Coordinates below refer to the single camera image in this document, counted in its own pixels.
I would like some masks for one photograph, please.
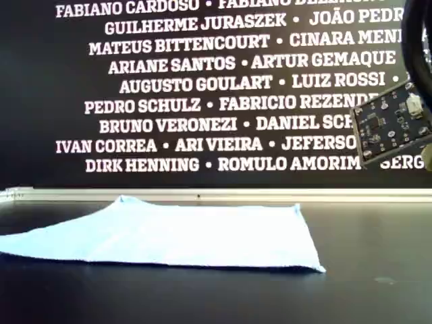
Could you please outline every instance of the electronic component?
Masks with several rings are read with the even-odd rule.
[[[363,167],[432,142],[432,113],[409,80],[350,110]]]
[[[411,116],[414,118],[421,118],[423,114],[423,103],[420,96],[410,93],[410,96],[406,99],[406,106]]]

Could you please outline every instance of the microfiber towel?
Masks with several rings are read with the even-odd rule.
[[[161,206],[121,196],[78,219],[0,236],[0,252],[58,261],[325,272],[300,205]]]

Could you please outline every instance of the black tabletop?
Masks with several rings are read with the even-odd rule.
[[[103,202],[0,205],[0,234]],[[304,204],[325,275],[0,256],[0,323],[432,323],[431,204]]]

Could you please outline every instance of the circuit board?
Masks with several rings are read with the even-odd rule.
[[[350,115],[363,167],[432,142],[432,113],[409,80],[351,108]]]

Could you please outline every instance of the white trim strip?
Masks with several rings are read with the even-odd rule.
[[[14,200],[15,200],[14,192],[9,190],[0,191],[0,204],[8,203]]]
[[[120,195],[183,203],[432,203],[432,189],[33,189],[20,201],[114,201]]]

